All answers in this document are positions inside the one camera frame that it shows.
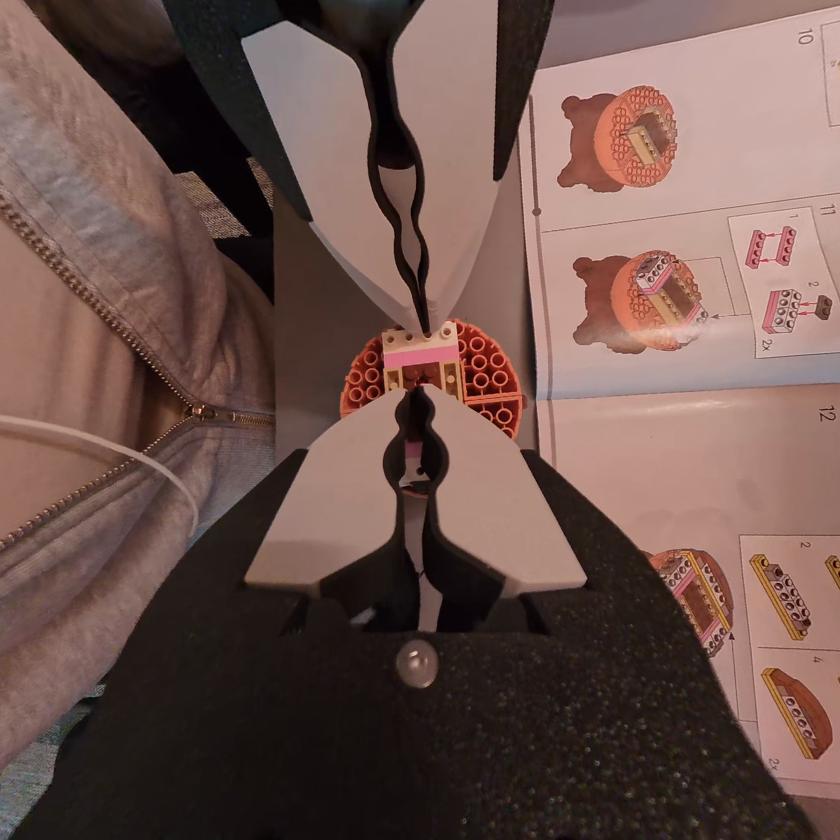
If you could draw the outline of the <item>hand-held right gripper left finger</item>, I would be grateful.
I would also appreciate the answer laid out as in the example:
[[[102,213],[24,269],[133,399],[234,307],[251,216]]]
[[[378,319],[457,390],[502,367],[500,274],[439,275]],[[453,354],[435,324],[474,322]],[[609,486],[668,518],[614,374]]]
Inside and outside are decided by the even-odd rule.
[[[403,561],[410,395],[390,391],[309,448],[246,583],[311,598],[383,598]]]

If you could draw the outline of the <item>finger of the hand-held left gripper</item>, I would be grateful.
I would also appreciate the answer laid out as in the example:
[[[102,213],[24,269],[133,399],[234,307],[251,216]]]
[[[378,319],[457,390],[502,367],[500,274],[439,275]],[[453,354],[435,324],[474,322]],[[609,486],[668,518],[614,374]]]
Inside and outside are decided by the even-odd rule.
[[[244,37],[244,52],[311,215],[341,267],[393,321],[419,329],[417,279],[375,163],[376,119],[359,64],[289,21]]]
[[[397,37],[400,116],[423,169],[419,232],[432,328],[452,312],[494,207],[498,1],[420,3]]]

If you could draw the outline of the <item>round orange lego pot build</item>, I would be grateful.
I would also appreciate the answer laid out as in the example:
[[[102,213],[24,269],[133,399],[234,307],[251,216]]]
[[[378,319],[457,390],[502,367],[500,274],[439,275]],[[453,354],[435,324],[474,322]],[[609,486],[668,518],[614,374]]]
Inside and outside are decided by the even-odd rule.
[[[518,436],[526,398],[509,358],[501,346],[476,325],[455,319],[460,363],[460,399],[510,439]],[[358,411],[387,391],[383,355],[391,352],[396,337],[382,333],[369,340],[355,357],[340,397],[342,418]]]

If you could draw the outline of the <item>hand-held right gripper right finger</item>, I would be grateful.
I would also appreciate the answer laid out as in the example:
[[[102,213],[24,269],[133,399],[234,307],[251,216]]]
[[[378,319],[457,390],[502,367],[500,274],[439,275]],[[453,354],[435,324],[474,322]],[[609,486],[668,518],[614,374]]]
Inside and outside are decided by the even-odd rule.
[[[520,448],[467,405],[424,385],[424,563],[447,598],[582,587],[586,574]]]

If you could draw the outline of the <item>open building instruction booklet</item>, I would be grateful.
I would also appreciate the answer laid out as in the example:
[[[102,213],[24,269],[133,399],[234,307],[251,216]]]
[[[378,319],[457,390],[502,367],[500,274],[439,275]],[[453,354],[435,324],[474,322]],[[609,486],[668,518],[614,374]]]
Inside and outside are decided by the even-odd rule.
[[[838,6],[540,70],[519,134],[540,454],[838,799]]]

